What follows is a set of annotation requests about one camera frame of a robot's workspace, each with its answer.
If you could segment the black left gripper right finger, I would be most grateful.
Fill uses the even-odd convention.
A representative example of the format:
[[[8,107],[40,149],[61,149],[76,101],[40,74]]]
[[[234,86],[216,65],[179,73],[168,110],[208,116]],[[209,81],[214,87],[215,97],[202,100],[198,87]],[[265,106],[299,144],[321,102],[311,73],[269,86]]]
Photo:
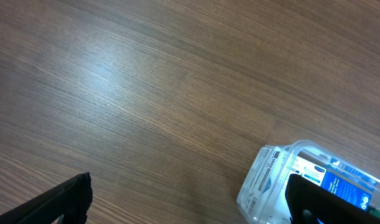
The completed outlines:
[[[380,217],[348,203],[297,174],[289,176],[285,199],[291,223],[380,223]]]

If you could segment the white medicine box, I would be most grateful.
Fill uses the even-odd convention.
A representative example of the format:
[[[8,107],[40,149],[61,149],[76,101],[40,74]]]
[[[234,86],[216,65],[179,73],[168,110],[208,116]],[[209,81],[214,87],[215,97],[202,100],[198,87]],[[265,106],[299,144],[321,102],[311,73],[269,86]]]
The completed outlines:
[[[288,176],[282,186],[282,190],[274,205],[274,213],[271,215],[269,223],[272,224],[290,224],[290,211],[285,199],[285,190],[287,187],[289,175],[301,175],[304,179],[321,186],[327,169],[323,167],[324,163],[313,158],[306,151],[299,152],[292,166],[290,167]]]

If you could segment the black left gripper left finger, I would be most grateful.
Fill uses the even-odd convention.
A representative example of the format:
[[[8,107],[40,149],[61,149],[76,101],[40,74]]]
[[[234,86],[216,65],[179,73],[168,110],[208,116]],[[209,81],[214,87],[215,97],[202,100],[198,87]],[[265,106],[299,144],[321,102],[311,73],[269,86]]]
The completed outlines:
[[[93,201],[91,176],[78,174],[0,215],[0,224],[85,224]]]

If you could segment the green ointment box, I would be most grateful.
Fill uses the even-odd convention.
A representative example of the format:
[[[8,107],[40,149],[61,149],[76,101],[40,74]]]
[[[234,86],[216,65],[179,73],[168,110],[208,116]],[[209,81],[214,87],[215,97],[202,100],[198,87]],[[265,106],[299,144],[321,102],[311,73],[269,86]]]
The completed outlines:
[[[380,210],[378,208],[372,207],[369,213],[380,219]]]

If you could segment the blue lozenge box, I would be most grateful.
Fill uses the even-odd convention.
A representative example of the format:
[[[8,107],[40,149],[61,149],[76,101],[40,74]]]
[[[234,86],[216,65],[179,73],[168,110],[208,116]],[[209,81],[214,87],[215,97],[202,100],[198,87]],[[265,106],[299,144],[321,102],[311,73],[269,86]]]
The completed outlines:
[[[377,182],[353,166],[332,157],[320,187],[366,211]]]

